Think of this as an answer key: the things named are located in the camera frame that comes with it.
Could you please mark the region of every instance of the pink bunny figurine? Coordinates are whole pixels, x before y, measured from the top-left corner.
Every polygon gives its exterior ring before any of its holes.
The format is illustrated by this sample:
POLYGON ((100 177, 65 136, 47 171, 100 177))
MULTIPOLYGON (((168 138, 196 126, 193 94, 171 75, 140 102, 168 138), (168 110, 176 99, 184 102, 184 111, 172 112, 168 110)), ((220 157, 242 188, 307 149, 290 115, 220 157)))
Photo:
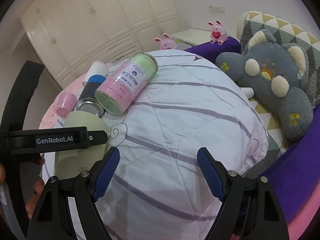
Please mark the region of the pink bunny figurine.
POLYGON ((215 24, 213 24, 212 22, 208 22, 208 24, 212 26, 210 40, 212 44, 217 41, 219 45, 222 45, 225 41, 227 41, 227 32, 218 20, 216 20, 215 24))
POLYGON ((154 41, 160 42, 160 49, 176 49, 177 43, 167 34, 162 34, 163 40, 160 38, 154 38, 154 41))

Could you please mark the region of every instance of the white label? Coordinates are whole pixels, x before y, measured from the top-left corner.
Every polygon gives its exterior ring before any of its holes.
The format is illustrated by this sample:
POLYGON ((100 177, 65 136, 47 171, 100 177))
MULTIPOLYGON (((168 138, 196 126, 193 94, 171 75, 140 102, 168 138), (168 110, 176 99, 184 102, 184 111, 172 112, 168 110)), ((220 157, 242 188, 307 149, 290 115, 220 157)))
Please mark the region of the white label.
POLYGON ((134 93, 141 83, 147 78, 147 74, 139 65, 131 62, 114 77, 134 93))
POLYGON ((3 186, 0 186, 0 202, 3 205, 7 205, 7 201, 5 200, 5 197, 4 197, 3 186))

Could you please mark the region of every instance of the purple fabric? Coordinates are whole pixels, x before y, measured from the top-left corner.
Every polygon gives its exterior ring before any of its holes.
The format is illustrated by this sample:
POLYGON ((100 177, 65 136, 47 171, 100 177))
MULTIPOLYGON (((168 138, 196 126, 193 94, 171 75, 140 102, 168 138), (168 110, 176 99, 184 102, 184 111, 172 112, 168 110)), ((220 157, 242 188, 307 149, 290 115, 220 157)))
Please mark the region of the purple fabric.
POLYGON ((228 40, 222 45, 219 45, 217 42, 214 44, 207 42, 190 49, 186 49, 185 51, 194 53, 215 64, 217 56, 222 52, 241 53, 241 44, 235 38, 228 37, 228 40))
POLYGON ((320 104, 313 113, 303 139, 263 173, 274 187, 287 222, 308 200, 320 178, 320 104))

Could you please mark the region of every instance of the human hand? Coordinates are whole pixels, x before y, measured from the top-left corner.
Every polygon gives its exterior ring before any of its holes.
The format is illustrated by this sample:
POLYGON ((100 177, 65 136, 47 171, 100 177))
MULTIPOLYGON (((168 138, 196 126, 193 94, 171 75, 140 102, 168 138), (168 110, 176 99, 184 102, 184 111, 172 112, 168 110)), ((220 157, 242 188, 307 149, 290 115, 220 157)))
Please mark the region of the human hand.
MULTIPOLYGON (((44 158, 41 157, 41 160, 39 161, 38 164, 44 165, 44 162, 45 162, 44 158)), ((5 181, 5 169, 4 169, 4 166, 0 163, 0 185, 2 185, 4 181, 5 181)), ((30 200, 26 204, 26 211, 30 219, 32 218, 33 212, 35 211, 35 208, 36 208, 36 204, 44 188, 44 181, 41 178, 37 179, 37 181, 35 182, 34 188, 35 188, 34 195, 30 198, 30 200)))

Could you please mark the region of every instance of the pink cup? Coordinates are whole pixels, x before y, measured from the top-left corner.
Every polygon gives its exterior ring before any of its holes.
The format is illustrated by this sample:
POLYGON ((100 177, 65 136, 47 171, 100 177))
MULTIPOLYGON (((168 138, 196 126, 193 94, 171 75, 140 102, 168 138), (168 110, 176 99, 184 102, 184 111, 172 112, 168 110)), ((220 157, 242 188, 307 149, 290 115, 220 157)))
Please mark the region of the pink cup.
POLYGON ((63 92, 58 101, 56 113, 62 118, 66 118, 67 115, 73 111, 77 103, 77 97, 69 92, 63 92))

